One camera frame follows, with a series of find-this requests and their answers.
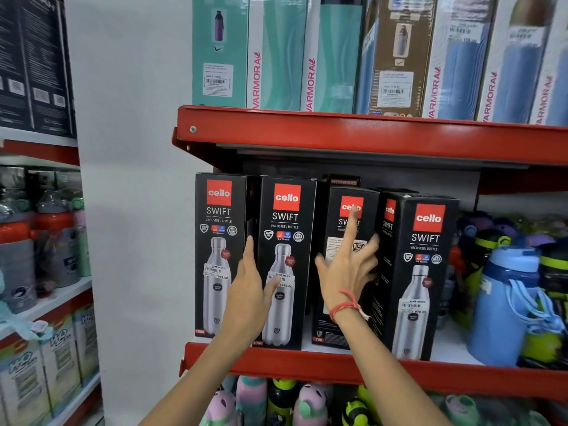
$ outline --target hand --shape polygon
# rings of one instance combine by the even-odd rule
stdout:
[[[375,255],[379,248],[379,236],[375,233],[362,250],[353,252],[353,241],[357,236],[357,206],[351,207],[343,242],[331,264],[327,264],[321,254],[316,257],[317,273],[322,288],[325,306],[331,310],[349,297],[340,293],[341,288],[349,290],[359,300],[365,284],[374,279],[370,274],[378,265]]]
[[[227,290],[227,305],[219,332],[219,335],[234,340],[243,351],[262,332],[272,304],[272,295],[280,283],[280,278],[273,278],[262,289],[262,280],[254,261],[253,244],[252,236],[249,236],[243,259],[238,262],[237,276]]]

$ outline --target forearm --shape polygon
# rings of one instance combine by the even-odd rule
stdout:
[[[201,421],[211,398],[246,347],[217,335],[195,365],[139,426],[192,426]]]
[[[335,314],[385,426],[450,423],[353,309]]]

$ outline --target pink bottle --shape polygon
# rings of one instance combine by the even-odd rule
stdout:
[[[326,426],[325,391],[317,384],[306,384],[294,405],[294,426]]]
[[[266,422],[266,379],[241,375],[237,381],[237,411],[243,426],[264,425]]]
[[[235,397],[225,391],[215,392],[199,426],[238,426]]]

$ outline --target white shelf surface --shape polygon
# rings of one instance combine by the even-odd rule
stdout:
[[[91,288],[92,280],[92,277],[83,277],[72,286],[56,288],[50,297],[39,299],[36,306],[17,314],[17,316],[34,322],[39,317],[46,315],[49,311],[63,305],[66,301],[73,299]],[[10,336],[13,332],[14,330],[11,326],[0,324],[0,340]]]
[[[73,413],[81,406],[81,404],[89,397],[89,395],[95,390],[95,387],[101,382],[101,373],[97,373],[89,383],[83,387],[81,393],[71,401],[67,408],[63,412],[55,417],[51,422],[47,423],[47,426],[63,426],[67,420],[71,418]]]
[[[18,140],[20,142],[43,143],[45,145],[59,145],[77,147],[77,139],[61,135],[46,135],[17,128],[0,127],[0,148],[3,140]]]
[[[430,361],[455,363],[462,365],[483,365],[479,360],[473,357],[466,346],[466,331],[459,327],[451,318],[448,318],[443,329],[436,330],[434,335],[434,343],[432,345],[432,355]],[[193,338],[194,343],[210,343],[209,338],[196,336]],[[348,354],[351,350],[341,348],[333,348],[324,345],[316,345],[312,343],[312,317],[304,318],[304,333],[302,335],[302,351],[311,351],[315,353],[330,354]]]

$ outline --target shelf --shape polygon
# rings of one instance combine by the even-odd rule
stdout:
[[[50,297],[39,299],[36,306],[17,314],[17,316],[33,322],[91,288],[91,281],[91,277],[83,277],[72,286],[57,288]],[[13,329],[7,324],[0,324],[0,340],[10,336],[13,332]]]
[[[77,139],[0,127],[0,152],[79,165]]]
[[[73,416],[75,411],[77,411],[77,409],[81,407],[83,402],[87,400],[87,398],[100,384],[100,382],[101,373],[99,372],[93,377],[92,380],[89,381],[89,383],[85,387],[83,387],[81,393],[78,394],[77,397],[72,400],[69,405],[67,405],[67,408],[65,408],[59,416],[55,417],[51,422],[47,423],[47,426],[64,426],[65,423]]]
[[[243,154],[471,167],[568,165],[567,128],[355,114],[181,106],[172,143],[223,170],[238,169],[235,157]]]
[[[351,352],[313,345],[309,331],[311,320],[306,321],[302,351],[251,347],[231,373],[361,384],[363,381]],[[195,337],[186,344],[180,375],[196,362],[209,341]],[[568,372],[482,365],[469,354],[464,334],[451,321],[436,332],[430,362],[401,361],[401,364],[426,390],[568,401]]]

